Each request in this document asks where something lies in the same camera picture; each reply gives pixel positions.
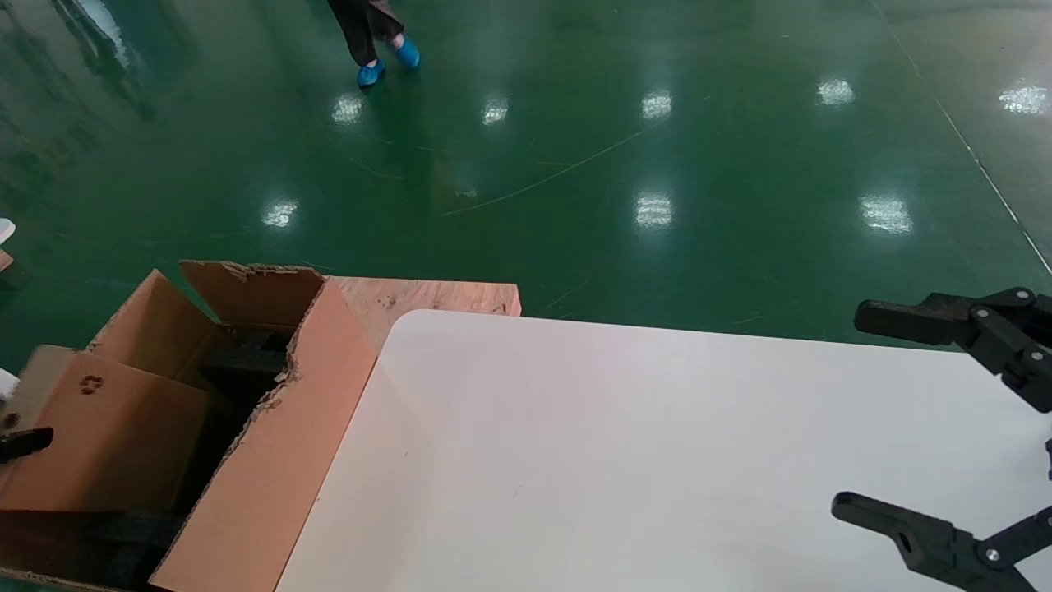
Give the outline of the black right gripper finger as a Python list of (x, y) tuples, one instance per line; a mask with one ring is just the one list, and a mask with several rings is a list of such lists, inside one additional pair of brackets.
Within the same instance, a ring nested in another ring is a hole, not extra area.
[(1016, 566), (1051, 544), (1049, 508), (987, 539), (977, 539), (949, 520), (853, 492), (835, 495), (831, 513), (888, 537), (909, 571), (962, 591), (1033, 591)]
[(865, 300), (863, 333), (957, 345), (1041, 414), (1051, 411), (1051, 298), (1021, 286), (980, 298), (932, 293), (920, 303)]

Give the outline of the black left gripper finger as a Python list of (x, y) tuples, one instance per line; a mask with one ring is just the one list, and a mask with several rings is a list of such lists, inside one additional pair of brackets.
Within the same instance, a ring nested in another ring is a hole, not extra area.
[(50, 446), (55, 431), (50, 427), (31, 428), (1, 436), (0, 464), (23, 458)]

